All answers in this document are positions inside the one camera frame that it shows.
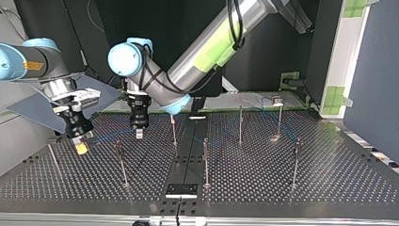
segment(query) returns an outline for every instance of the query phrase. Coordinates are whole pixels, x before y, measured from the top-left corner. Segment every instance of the yellow object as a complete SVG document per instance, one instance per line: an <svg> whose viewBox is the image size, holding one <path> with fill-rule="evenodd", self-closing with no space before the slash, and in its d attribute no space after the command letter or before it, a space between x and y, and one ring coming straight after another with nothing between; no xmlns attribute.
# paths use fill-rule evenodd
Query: yellow object
<svg viewBox="0 0 399 226"><path fill-rule="evenodd" d="M42 67L43 67L43 63L40 63L40 62L34 62L34 61L24 62L24 68L27 70L40 71Z"/></svg>
<svg viewBox="0 0 399 226"><path fill-rule="evenodd" d="M88 145L86 143L77 143L75 148L78 154L85 154L88 152Z"/></svg>

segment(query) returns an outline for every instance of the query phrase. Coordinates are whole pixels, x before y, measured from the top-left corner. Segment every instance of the green tape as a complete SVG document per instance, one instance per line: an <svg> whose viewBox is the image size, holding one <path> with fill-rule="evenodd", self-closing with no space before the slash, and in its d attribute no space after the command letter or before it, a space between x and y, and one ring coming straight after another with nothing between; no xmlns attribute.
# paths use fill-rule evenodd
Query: green tape
<svg viewBox="0 0 399 226"><path fill-rule="evenodd" d="M344 18L362 17L367 0L346 0L343 8Z"/></svg>
<svg viewBox="0 0 399 226"><path fill-rule="evenodd" d="M238 22L234 23L234 28L238 33ZM235 54L233 45L229 19L226 19L197 54L194 66L203 73L209 72L215 65L223 67Z"/></svg>
<svg viewBox="0 0 399 226"><path fill-rule="evenodd" d="M345 87L327 87L324 100L323 115L339 115L343 105L343 92Z"/></svg>

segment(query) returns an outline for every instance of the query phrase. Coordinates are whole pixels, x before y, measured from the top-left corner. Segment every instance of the silver pin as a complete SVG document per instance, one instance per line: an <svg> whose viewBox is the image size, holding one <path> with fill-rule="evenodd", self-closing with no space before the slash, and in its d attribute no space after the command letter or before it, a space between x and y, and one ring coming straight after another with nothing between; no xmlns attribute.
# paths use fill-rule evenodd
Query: silver pin
<svg viewBox="0 0 399 226"><path fill-rule="evenodd" d="M172 115L170 115L170 122L172 123L172 130L173 130L173 144L176 146L177 145L176 126L175 126L175 120Z"/></svg>
<svg viewBox="0 0 399 226"><path fill-rule="evenodd" d="M120 167L122 168L122 173L123 173L123 179L124 179L124 187L129 187L129 182L127 181L127 175L126 175L126 169L123 164L123 150L121 147L120 139L117 140L117 143L115 144L115 151L117 153L117 157L120 161Z"/></svg>
<svg viewBox="0 0 399 226"><path fill-rule="evenodd" d="M205 187L209 188L209 172L208 172L208 138L203 140L203 156L205 160Z"/></svg>
<svg viewBox="0 0 399 226"><path fill-rule="evenodd" d="M284 107L284 103L282 102L282 98L280 96L272 97L272 105L279 106L279 125L277 128L277 134L273 136L272 141L279 140L279 133L281 129L281 120L282 120L282 108Z"/></svg>
<svg viewBox="0 0 399 226"><path fill-rule="evenodd" d="M294 167L294 177L293 177L293 186L291 188L291 191L293 192L295 189L295 183L296 183L296 174L297 174L297 170L298 170L298 163L299 163L299 159L301 158L302 155L302 143L300 138L298 138L296 140L295 143L295 167Z"/></svg>
<svg viewBox="0 0 399 226"><path fill-rule="evenodd" d="M243 143L243 138L242 138L242 133L243 133L243 107L240 105L240 137L239 137L239 143Z"/></svg>
<svg viewBox="0 0 399 226"><path fill-rule="evenodd" d="M59 167L58 161L56 160L56 155L54 154L53 147L51 146L51 144L47 144L47 146L50 149L51 156L53 157L53 161L56 164L56 169L58 170L58 173L59 173L59 175L62 178L61 168Z"/></svg>

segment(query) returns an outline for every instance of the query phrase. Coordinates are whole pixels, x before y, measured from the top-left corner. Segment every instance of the white panel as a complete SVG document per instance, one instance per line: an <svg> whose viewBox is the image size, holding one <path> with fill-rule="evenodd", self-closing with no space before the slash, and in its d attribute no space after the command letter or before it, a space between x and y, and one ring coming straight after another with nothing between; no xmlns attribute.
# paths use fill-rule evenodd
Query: white panel
<svg viewBox="0 0 399 226"><path fill-rule="evenodd" d="M327 87L345 87L343 96L347 97L349 94L359 56L364 27L367 23L368 12L369 8L366 8L362 17L340 19L327 72L321 112L323 112ZM345 107L343 106L341 107L340 114L337 116L323 114L321 114L321 116L323 118L342 119L344 111Z"/></svg>

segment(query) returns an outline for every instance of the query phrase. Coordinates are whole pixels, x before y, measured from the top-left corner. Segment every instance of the perforated metal table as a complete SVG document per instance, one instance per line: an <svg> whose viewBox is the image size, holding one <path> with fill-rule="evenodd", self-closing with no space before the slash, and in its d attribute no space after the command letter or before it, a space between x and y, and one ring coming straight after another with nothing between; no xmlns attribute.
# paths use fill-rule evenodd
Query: perforated metal table
<svg viewBox="0 0 399 226"><path fill-rule="evenodd" d="M90 153L77 155L69 141L53 144L0 178L0 212L207 218L399 219L399 177L333 124L310 111L208 113L205 121L151 115L136 140L128 115L103 114L93 123ZM303 154L293 189L294 146ZM123 187L114 151L125 151L130 187ZM208 138L210 187L204 184L203 143ZM196 184L195 200L166 199L170 184Z"/></svg>

